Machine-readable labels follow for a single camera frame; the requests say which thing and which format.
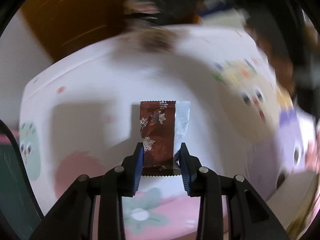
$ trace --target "silver screw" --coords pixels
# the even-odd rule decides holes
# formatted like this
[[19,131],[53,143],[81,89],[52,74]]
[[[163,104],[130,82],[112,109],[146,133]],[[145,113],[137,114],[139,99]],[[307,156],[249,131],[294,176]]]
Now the silver screw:
[[78,180],[79,181],[86,181],[87,179],[89,178],[88,175],[85,175],[85,174],[82,174],[78,177]]
[[208,170],[207,167],[202,166],[202,167],[199,168],[199,171],[200,171],[201,173],[207,173],[209,170]]
[[124,167],[122,167],[122,166],[115,167],[115,172],[122,172],[122,171],[124,171]]
[[236,175],[236,180],[239,182],[244,182],[244,176],[238,174],[238,175]]

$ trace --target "red-brown wrapper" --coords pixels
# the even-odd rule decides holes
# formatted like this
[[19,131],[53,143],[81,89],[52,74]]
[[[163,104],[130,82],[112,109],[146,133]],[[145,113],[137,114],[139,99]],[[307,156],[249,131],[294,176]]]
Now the red-brown wrapper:
[[144,176],[173,176],[181,171],[173,157],[175,101],[140,103]]

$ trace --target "cartoon mouth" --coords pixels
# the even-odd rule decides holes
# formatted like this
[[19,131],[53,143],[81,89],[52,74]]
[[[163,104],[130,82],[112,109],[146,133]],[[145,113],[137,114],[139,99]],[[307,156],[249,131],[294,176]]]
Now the cartoon mouth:
[[261,119],[263,120],[263,122],[265,122],[266,121],[266,117],[264,116],[264,113],[262,112],[261,109],[259,109],[259,115],[260,115]]

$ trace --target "gray wall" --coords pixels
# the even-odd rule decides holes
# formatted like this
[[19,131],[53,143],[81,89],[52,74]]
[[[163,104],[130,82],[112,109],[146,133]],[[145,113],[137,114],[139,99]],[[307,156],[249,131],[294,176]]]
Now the gray wall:
[[18,11],[0,38],[0,119],[10,128],[18,127],[25,85],[52,63]]

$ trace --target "brown wooden panel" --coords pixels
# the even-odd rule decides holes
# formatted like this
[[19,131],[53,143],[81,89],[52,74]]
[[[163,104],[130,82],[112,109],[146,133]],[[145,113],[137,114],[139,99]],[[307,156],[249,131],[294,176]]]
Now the brown wooden panel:
[[54,61],[124,28],[123,0],[27,0],[21,9]]

